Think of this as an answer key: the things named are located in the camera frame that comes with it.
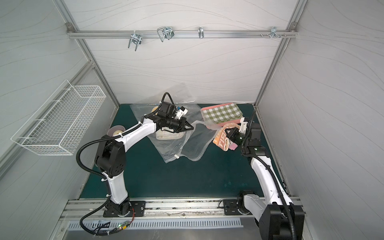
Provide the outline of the white patterned towel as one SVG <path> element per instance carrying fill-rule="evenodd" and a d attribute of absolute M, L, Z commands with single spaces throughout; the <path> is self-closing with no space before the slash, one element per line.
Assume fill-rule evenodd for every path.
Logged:
<path fill-rule="evenodd" d="M 160 141 L 178 140 L 181 139 L 185 133 L 170 133 L 167 131 L 157 131 L 156 139 Z"/>

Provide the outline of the clear plastic vacuum bag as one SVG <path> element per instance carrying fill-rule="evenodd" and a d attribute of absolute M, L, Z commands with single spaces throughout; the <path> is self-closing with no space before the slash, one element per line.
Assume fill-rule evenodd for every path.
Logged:
<path fill-rule="evenodd" d="M 194 129 L 183 133 L 171 133 L 170 129 L 159 130 L 149 135 L 149 139 L 165 163 L 180 157 L 186 157 L 194 162 L 199 161 L 221 127 L 211 120 L 204 120 L 201 107 L 196 102 L 197 98 L 185 84 L 172 86 L 160 93 L 150 93 L 148 97 L 134 101 L 131 109 L 135 118 L 139 121 L 145 114 L 153 112 L 165 92 L 171 95 L 177 107 L 183 106 L 187 109 L 187 121 Z"/>

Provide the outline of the orange lettered towel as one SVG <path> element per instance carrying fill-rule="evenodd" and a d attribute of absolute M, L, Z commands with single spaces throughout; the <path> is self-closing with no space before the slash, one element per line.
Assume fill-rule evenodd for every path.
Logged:
<path fill-rule="evenodd" d="M 237 128 L 237 129 L 240 129 L 240 125 L 239 124 L 236 124 L 236 123 L 228 123 L 228 124 L 225 124 L 216 134 L 214 140 L 213 140 L 213 143 L 219 147 L 220 149 L 222 149 L 223 151 L 228 151 L 228 145 L 233 143 L 228 137 L 227 137 L 227 134 L 225 132 L 225 130 L 227 129 L 233 129 L 233 128 Z"/>

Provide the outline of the pink towel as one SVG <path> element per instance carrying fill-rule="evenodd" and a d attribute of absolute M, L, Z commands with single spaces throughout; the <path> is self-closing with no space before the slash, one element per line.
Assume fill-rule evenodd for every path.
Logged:
<path fill-rule="evenodd" d="M 234 151 L 237 147 L 238 147 L 237 144 L 235 144 L 235 143 L 231 143 L 231 144 L 228 145 L 228 150 L 232 150 L 232 151 Z"/>

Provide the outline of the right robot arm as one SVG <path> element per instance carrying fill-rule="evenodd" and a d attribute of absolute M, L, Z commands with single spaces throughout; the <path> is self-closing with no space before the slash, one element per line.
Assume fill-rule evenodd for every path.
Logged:
<path fill-rule="evenodd" d="M 260 198 L 252 191 L 241 191 L 237 209 L 254 217 L 263 240 L 301 240 L 305 212 L 281 185 L 271 156 L 261 145 L 261 131 L 261 125 L 248 118 L 241 118 L 238 126 L 225 130 L 227 138 L 248 158 L 264 195 Z"/>

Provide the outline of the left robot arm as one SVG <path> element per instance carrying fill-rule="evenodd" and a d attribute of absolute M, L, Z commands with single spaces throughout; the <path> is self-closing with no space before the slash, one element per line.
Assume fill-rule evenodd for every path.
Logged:
<path fill-rule="evenodd" d="M 129 200 L 124 182 L 126 152 L 143 138 L 158 131 L 178 134 L 191 131 L 194 127 L 187 121 L 188 110 L 169 102 L 162 102 L 156 110 L 144 115 L 134 127 L 112 137 L 104 136 L 98 146 L 96 165 L 103 180 L 108 183 L 108 197 L 114 204 L 121 205 Z"/>

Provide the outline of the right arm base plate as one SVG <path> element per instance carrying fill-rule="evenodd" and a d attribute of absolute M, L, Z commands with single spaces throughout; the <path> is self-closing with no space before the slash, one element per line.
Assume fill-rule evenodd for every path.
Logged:
<path fill-rule="evenodd" d="M 219 207 L 224 210 L 225 216 L 247 216 L 250 212 L 246 212 L 239 208 L 236 199 L 224 199 L 219 204 Z"/>

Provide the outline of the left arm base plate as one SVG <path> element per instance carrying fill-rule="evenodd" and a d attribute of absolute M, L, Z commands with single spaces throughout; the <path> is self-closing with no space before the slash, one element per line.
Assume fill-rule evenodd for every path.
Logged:
<path fill-rule="evenodd" d="M 103 217 L 105 218 L 124 218 L 124 217 L 143 217 L 145 213 L 146 201 L 124 201 L 116 204 L 108 201 L 105 206 Z"/>

